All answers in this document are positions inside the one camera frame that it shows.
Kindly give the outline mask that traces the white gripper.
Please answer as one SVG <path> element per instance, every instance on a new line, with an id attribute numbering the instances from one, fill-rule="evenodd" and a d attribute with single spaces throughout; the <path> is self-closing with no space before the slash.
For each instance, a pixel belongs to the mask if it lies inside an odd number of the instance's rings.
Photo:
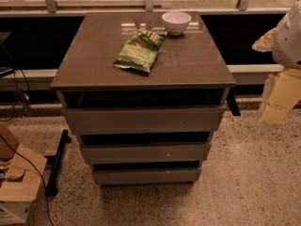
<path id="1" fill-rule="evenodd" d="M 252 49 L 266 53 L 273 50 L 274 28 L 256 40 Z M 278 75 L 269 74 L 264 83 L 259 109 L 259 126 L 278 126 L 301 101 L 301 71 L 287 69 Z"/>

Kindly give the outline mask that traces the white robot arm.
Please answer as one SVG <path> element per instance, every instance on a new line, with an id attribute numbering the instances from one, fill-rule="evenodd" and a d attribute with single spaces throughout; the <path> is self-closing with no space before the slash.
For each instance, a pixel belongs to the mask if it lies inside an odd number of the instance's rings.
<path id="1" fill-rule="evenodd" d="M 280 125 L 301 101 L 301 0 L 252 49 L 271 52 L 273 60 L 284 67 L 277 75 L 269 74 L 264 83 L 257 126 L 268 131 Z"/>

